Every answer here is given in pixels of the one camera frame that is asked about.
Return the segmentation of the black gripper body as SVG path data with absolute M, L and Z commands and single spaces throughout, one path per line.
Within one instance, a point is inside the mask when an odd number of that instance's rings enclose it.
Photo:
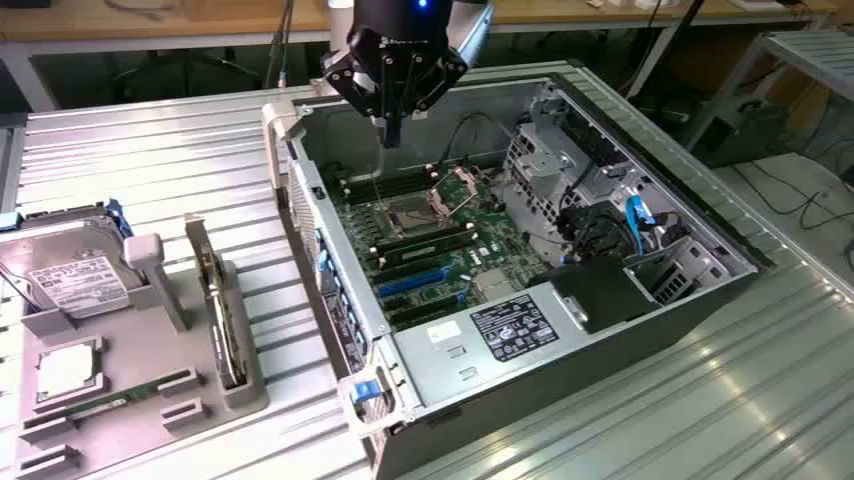
M 451 1 L 356 1 L 347 57 L 360 68 L 452 66 Z

